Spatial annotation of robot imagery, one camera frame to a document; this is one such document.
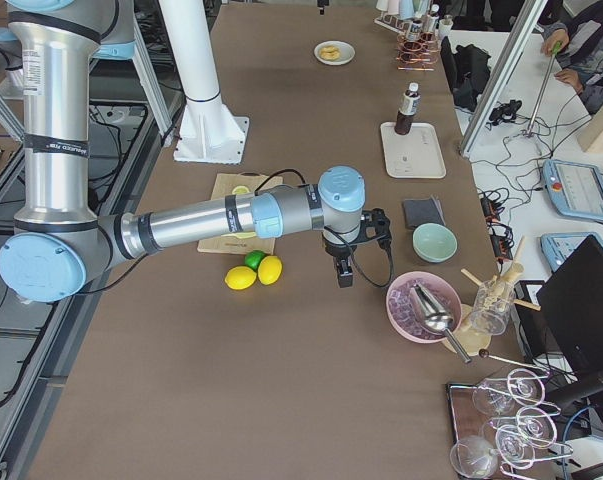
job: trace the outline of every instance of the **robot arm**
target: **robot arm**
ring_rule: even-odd
[[[87,205],[88,62],[104,32],[113,36],[116,15],[107,12],[131,12],[122,8],[131,1],[9,3],[10,29],[23,46],[26,201],[0,251],[0,274],[22,297],[61,300],[126,260],[224,233],[323,230],[342,286],[351,284],[353,245],[371,240],[368,227],[389,248],[389,222],[382,211],[362,211],[364,182],[349,167],[328,170],[316,185],[97,218]]]

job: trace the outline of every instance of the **black screen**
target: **black screen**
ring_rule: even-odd
[[[538,292],[541,311],[577,379],[603,371],[603,247],[588,236]],[[590,397],[603,422],[603,392]]]

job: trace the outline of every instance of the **black bag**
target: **black bag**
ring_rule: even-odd
[[[452,54],[450,40],[447,37],[443,39],[441,61],[457,107],[474,112],[477,97],[483,93],[490,78],[489,58],[485,50],[472,44],[465,47],[457,45],[457,53]]]

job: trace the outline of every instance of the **blue framed tablet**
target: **blue framed tablet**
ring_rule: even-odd
[[[603,177],[595,165],[549,159],[543,177],[560,214],[603,222]]]
[[[603,246],[603,239],[596,232],[546,233],[541,235],[541,251],[550,265],[550,270],[556,272],[588,235],[594,236]]]

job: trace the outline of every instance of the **hand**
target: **hand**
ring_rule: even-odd
[[[564,68],[559,73],[555,74],[554,78],[556,78],[560,82],[571,85],[572,88],[574,88],[574,91],[577,92],[577,94],[583,92],[583,84],[581,83],[581,80],[579,80],[579,75],[574,70]]]
[[[543,45],[541,46],[541,53],[544,53],[549,57],[552,54],[552,49],[554,48],[554,45],[557,42],[561,43],[560,50],[563,50],[566,45],[570,43],[570,37],[568,37],[568,32],[565,31],[563,28],[552,32],[552,35],[550,35],[546,39],[546,41],[543,42]]]

